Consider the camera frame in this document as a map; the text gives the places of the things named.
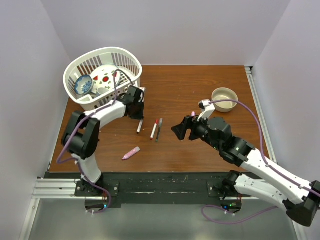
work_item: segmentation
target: white marker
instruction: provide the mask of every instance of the white marker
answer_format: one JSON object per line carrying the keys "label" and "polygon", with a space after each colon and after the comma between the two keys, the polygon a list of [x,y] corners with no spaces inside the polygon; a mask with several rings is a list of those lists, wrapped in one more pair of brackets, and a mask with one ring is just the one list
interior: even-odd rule
{"label": "white marker", "polygon": [[154,123],[154,126],[153,126],[153,129],[152,129],[150,140],[154,139],[154,135],[155,135],[155,132],[156,132],[156,129],[157,129],[158,122],[159,122],[159,119],[156,119],[155,123]]}
{"label": "white marker", "polygon": [[135,155],[139,151],[140,151],[140,148],[138,146],[135,147],[130,152],[128,152],[126,155],[124,155],[122,160],[127,160],[127,159],[131,158],[133,155]]}
{"label": "white marker", "polygon": [[141,128],[142,128],[142,124],[144,123],[144,120],[141,119],[140,122],[139,122],[139,126],[138,126],[138,129],[136,130],[136,133],[139,134],[140,131],[141,131]]}

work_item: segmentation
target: wooden table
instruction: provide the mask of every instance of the wooden table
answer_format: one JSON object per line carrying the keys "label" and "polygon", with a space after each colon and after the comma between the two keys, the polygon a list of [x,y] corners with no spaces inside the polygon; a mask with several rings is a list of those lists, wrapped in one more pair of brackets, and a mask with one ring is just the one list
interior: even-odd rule
{"label": "wooden table", "polygon": [[[144,123],[137,134],[138,120],[117,119],[101,129],[95,152],[102,172],[228,172],[241,170],[224,161],[216,150],[201,140],[178,141],[171,127],[180,124],[192,111],[200,113],[198,102],[210,99],[214,89],[234,90],[241,102],[255,113],[256,107],[243,66],[143,66],[141,87],[146,88]],[[50,172],[78,172],[73,161],[57,164],[61,138],[71,113],[83,109],[69,99]],[[240,105],[229,113],[215,111],[224,117],[233,134],[259,148],[258,127],[253,117]],[[159,142],[150,140],[156,118],[163,118]],[[139,146],[141,151],[129,160],[124,154]]]}

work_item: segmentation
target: blue and white bowl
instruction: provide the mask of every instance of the blue and white bowl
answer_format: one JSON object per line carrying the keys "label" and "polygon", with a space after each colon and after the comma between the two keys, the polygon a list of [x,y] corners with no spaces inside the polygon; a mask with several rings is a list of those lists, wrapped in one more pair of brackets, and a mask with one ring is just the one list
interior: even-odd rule
{"label": "blue and white bowl", "polygon": [[77,79],[74,85],[74,91],[79,96],[87,95],[94,86],[93,80],[89,75],[83,75]]}

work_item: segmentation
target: plate with red pattern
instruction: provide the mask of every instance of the plate with red pattern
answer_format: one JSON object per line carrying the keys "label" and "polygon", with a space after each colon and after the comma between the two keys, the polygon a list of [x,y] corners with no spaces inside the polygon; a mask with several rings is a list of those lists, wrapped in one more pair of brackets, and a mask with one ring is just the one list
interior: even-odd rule
{"label": "plate with red pattern", "polygon": [[[97,67],[91,74],[90,77],[93,80],[92,93],[97,94],[97,89],[106,88],[108,90],[115,89],[114,79],[112,74],[115,70],[119,69],[117,66],[112,64],[105,64]],[[117,85],[120,80],[120,72],[115,73],[115,84]]]}

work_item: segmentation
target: dish rack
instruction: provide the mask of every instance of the dish rack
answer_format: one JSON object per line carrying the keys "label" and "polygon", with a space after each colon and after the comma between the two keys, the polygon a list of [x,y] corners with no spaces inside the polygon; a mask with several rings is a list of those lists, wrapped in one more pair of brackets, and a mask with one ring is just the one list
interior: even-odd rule
{"label": "dish rack", "polygon": [[[140,87],[142,66],[132,53],[119,47],[104,47],[88,52],[70,63],[63,74],[63,85],[67,94],[75,103],[80,104],[85,111],[106,105],[114,98],[114,88],[98,97],[93,93],[79,97],[75,92],[77,79],[83,75],[90,75],[102,65],[116,66],[130,77],[135,87]],[[117,74],[120,74],[117,93],[122,94],[128,90],[131,83],[122,72],[117,72]]]}

